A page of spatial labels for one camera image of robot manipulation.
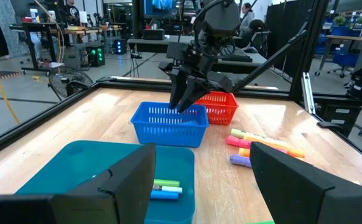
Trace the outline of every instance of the plastic basket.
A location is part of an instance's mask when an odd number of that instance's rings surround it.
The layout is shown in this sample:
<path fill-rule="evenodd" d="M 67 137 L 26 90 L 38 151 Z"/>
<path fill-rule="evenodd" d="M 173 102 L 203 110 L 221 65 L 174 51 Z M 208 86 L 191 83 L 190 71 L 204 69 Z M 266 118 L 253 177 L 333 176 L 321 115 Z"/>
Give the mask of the plastic basket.
<path fill-rule="evenodd" d="M 208 127 L 206 108 L 192 105 L 183 113 L 168 103 L 142 102 L 131 122 L 141 144 L 199 147 Z"/>
<path fill-rule="evenodd" d="M 232 93 L 212 91 L 195 102 L 205 105 L 210 124 L 230 124 L 238 108 L 235 96 Z"/>

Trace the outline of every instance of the green marker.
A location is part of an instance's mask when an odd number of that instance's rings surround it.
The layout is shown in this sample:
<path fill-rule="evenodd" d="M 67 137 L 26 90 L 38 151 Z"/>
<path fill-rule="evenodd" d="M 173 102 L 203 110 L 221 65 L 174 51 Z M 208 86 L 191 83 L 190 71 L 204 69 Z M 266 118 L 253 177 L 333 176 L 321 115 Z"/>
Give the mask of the green marker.
<path fill-rule="evenodd" d="M 154 185 L 156 185 L 156 186 L 166 186 L 166 187 L 180 187 L 180 182 L 179 181 L 174 181 L 174 180 L 155 179 L 154 180 Z"/>

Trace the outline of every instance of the computer tower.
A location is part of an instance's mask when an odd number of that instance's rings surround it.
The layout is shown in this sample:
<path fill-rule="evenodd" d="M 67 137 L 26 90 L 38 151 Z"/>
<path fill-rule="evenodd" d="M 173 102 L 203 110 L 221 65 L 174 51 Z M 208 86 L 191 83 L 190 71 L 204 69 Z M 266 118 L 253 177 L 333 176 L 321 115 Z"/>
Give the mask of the computer tower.
<path fill-rule="evenodd" d="M 105 52 L 103 46 L 88 47 L 88 64 L 91 67 L 99 67 L 105 64 Z"/>
<path fill-rule="evenodd" d="M 127 53 L 127 40 L 126 39 L 120 39 L 114 41 L 114 46 L 116 48 L 115 54 L 125 54 Z"/>

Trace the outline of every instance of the concrete floor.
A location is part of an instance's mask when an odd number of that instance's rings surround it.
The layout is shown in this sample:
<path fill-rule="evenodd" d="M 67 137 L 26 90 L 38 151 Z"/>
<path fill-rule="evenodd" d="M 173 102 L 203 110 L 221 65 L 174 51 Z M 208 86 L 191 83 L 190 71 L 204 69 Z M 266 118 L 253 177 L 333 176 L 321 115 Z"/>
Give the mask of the concrete floor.
<path fill-rule="evenodd" d="M 138 72 L 141 78 L 160 78 L 168 79 L 168 76 L 157 68 L 159 62 L 168 60 L 164 54 L 152 54 L 142 53 L 142 59 L 137 60 L 139 65 Z M 26 62 L 29 57 L 12 58 L 9 60 L 0 60 L 0 71 L 12 71 L 20 72 L 21 60 Z M 65 59 L 65 63 L 68 66 L 72 66 L 73 59 Z M 340 78 L 337 74 L 327 74 L 323 72 L 319 77 L 315 77 L 314 73 L 319 67 L 320 60 L 314 59 L 310 69 L 312 88 L 314 92 L 325 93 L 338 93 L 345 94 L 346 90 L 343 84 L 350 79 L 350 75 L 346 75 L 345 78 Z M 130 73 L 132 63 L 129 59 L 129 55 L 106 55 L 106 65 L 98 68 L 90 68 L 87 73 L 93 80 L 97 80 L 101 77 L 110 76 L 133 76 L 133 72 Z M 332 70 L 338 68 L 337 65 L 332 63 L 326 63 L 323 71 Z M 40 80 L 36 81 L 32 76 L 39 76 Z M 246 75 L 229 74 L 232 78 L 243 78 Z M 271 70 L 264 72 L 253 83 L 257 83 L 261 86 L 275 86 L 280 90 L 288 90 L 290 84 L 284 79 L 288 79 L 287 75 L 277 75 Z M 44 73 L 28 71 L 26 75 L 19 75 L 12 78 L 6 78 L 1 80 L 1 84 L 4 88 L 6 96 L 10 99 L 11 106 L 13 107 L 16 115 L 18 115 L 21 121 L 25 121 L 38 113 L 53 106 L 59 99 L 55 96 L 53 91 L 47 87 L 48 79 Z M 362 112 L 358 117 L 357 124 L 362 126 Z M 14 127 L 16 124 L 6 108 L 3 100 L 0 100 L 0 134 Z M 362 137 L 358 136 L 359 130 L 354 128 L 349 136 L 358 147 L 362 149 Z"/>

